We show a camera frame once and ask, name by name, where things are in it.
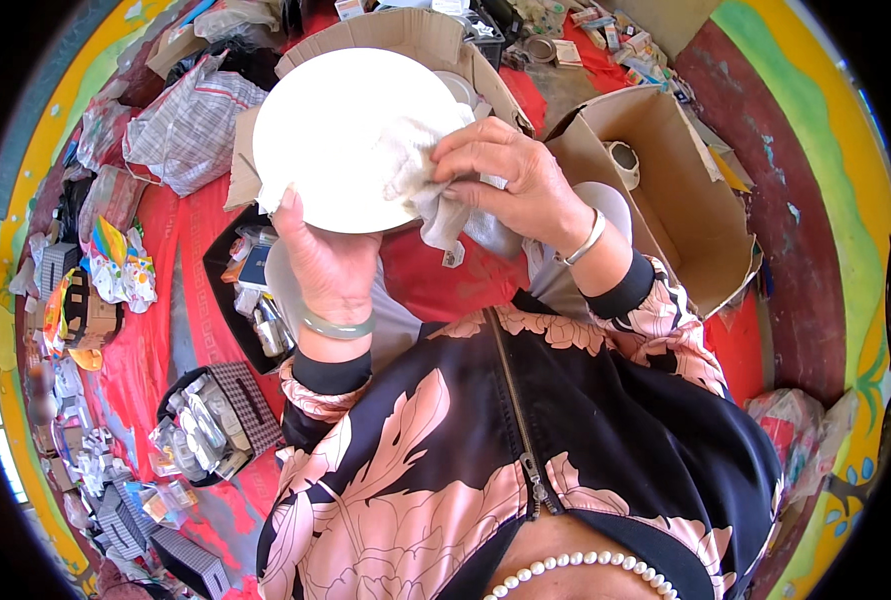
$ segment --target hand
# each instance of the hand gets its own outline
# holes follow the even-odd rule
[[[335,324],[363,323],[372,311],[369,291],[382,234],[323,231],[308,226],[302,216],[302,198],[290,185],[271,222],[289,250],[306,306]]]
[[[489,117],[442,138],[432,161],[439,163],[435,182],[465,173],[508,180],[505,190],[478,181],[454,181],[442,196],[485,210],[517,234],[548,244],[564,257],[582,246],[592,231],[595,211],[572,191],[555,158],[541,142],[501,119]]]

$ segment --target zipper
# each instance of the zipper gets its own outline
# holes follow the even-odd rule
[[[538,465],[535,462],[532,440],[529,438],[529,431],[525,426],[525,418],[522,416],[522,406],[519,404],[518,391],[515,389],[515,383],[511,378],[509,357],[505,351],[505,344],[502,343],[502,330],[499,327],[498,316],[493,308],[488,308],[487,311],[488,322],[492,325],[492,333],[495,335],[495,342],[498,344],[499,358],[502,360],[502,371],[505,374],[506,385],[509,388],[509,399],[511,400],[512,412],[515,414],[515,424],[518,425],[518,433],[522,438],[522,448],[525,450],[519,455],[518,460],[522,463],[529,481],[532,482],[533,510],[529,521],[538,519],[543,504],[549,510],[549,513],[557,515],[559,508],[552,501],[552,497],[549,496],[548,488],[545,486],[545,479],[542,477],[542,472],[538,469]]]

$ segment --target jacket cuff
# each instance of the jacket cuff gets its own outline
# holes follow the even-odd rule
[[[631,266],[622,280],[605,294],[585,297],[588,307],[601,319],[620,317],[635,310],[652,291],[655,269],[637,249],[632,249]]]
[[[355,392],[372,377],[372,353],[343,363],[320,363],[296,349],[292,377],[309,391],[323,396]]]

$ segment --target silver bracelet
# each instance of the silver bracelet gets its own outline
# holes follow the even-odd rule
[[[335,340],[357,340],[375,330],[375,309],[372,309],[365,322],[358,324],[338,324],[325,320],[312,312],[305,302],[299,306],[302,322],[310,329]]]
[[[592,224],[592,233],[588,234],[583,245],[579,246],[579,249],[575,250],[569,258],[563,258],[561,254],[556,252],[556,259],[561,261],[566,267],[571,267],[577,260],[584,257],[588,249],[599,241],[602,233],[606,230],[606,215],[602,214],[602,211],[597,208],[593,210],[595,210],[595,223]]]

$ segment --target floral jacket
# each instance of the floral jacket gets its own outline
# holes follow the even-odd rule
[[[740,596],[775,523],[775,450],[730,401],[659,261],[636,254],[587,301],[589,323],[476,311],[375,377],[368,356],[290,359],[263,597],[481,598],[542,505],[626,546],[685,600]]]

